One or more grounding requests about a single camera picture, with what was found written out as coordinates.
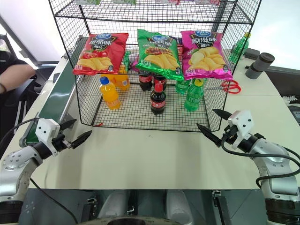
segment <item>table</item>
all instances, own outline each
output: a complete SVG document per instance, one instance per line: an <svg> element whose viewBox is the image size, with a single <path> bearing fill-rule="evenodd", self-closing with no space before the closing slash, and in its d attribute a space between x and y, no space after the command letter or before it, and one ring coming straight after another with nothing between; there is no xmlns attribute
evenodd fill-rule
<svg viewBox="0 0 300 225"><path fill-rule="evenodd" d="M225 110L249 109L254 119L252 133L260 133L300 154L300 127L268 76L247 78L241 60L234 74L242 92L229 94ZM62 71L60 62L53 73ZM49 86L29 110L25 119L35 116L49 94ZM79 118L77 99L69 110ZM227 126L222 121L219 137ZM5 155L18 150L18 140L26 126L16 132ZM42 188L65 189L249 189L257 188L259 176L247 157L230 155L217 148L201 133L88 127L77 122L67 135L72 141L82 132L93 130L91 137L75 150L66 149L49 157L32 178ZM297 175L300 186L300 175Z"/></svg>

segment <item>pink chip bag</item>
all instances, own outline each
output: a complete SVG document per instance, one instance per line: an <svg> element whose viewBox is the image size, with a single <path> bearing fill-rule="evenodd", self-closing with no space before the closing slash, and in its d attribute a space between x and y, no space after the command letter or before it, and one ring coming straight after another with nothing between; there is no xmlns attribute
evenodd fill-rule
<svg viewBox="0 0 300 225"><path fill-rule="evenodd" d="M185 80L218 78L232 80L233 76L222 53L222 33L182 31L182 70Z"/></svg>

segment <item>green bottle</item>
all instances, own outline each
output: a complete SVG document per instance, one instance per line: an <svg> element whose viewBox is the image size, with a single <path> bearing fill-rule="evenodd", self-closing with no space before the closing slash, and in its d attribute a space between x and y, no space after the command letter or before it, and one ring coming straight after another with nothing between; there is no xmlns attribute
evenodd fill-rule
<svg viewBox="0 0 300 225"><path fill-rule="evenodd" d="M199 108L200 100L203 97L203 85L206 79L193 79L192 86L187 90L187 99L184 102L184 107L190 112Z"/></svg>
<svg viewBox="0 0 300 225"><path fill-rule="evenodd" d="M233 63L236 63L238 61L238 58L239 58L239 55L240 55L240 52L242 52L241 55L244 54L245 50L248 48L249 46L249 38L251 37L251 34L246 32L244 34L244 37L239 40L237 43L236 43L236 46L235 48L233 49L232 53L230 54L229 56L229 61L233 62Z"/></svg>
<svg viewBox="0 0 300 225"><path fill-rule="evenodd" d="M191 80L177 81L177 83L175 85L176 92L180 93L180 94L184 94L184 92L187 91L190 83L191 83Z"/></svg>

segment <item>wire shelf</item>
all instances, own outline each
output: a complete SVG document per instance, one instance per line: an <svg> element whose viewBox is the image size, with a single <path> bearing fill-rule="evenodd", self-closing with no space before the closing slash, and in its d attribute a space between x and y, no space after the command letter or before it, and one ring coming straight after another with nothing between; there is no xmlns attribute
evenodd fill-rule
<svg viewBox="0 0 300 225"><path fill-rule="evenodd" d="M181 0L179 5L157 4L155 0L137 0L135 5L113 4L101 0L99 5L77 5L75 0L49 0L57 28L74 67L89 34L129 33L126 50L138 52L137 30L159 32L176 38L183 30L208 30L223 33L221 41L224 59L232 72L237 63L228 59L234 45L245 32L251 32L261 0L222 0L218 6L196 5L193 0ZM175 81L168 80L166 109L155 116L150 110L150 92L139 86L138 73L130 68L131 87L119 91L121 107L109 110L99 91L100 75L77 75L76 93L81 123L90 126L199 131L200 123L211 131L220 129L221 119L212 109L223 109L227 93L221 80L208 79L204 98L195 112L184 109L185 95L175 91Z"/></svg>

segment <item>scissors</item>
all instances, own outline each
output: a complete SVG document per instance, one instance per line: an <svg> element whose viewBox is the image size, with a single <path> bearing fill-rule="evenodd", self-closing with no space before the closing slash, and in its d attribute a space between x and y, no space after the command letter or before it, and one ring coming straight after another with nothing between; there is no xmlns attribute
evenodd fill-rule
<svg viewBox="0 0 300 225"><path fill-rule="evenodd" d="M235 80L223 81L221 83L221 87L208 88L208 90L217 90L217 89L222 89L223 91L227 91L228 93L231 93L231 94L238 94L242 90L239 86L239 83Z"/></svg>

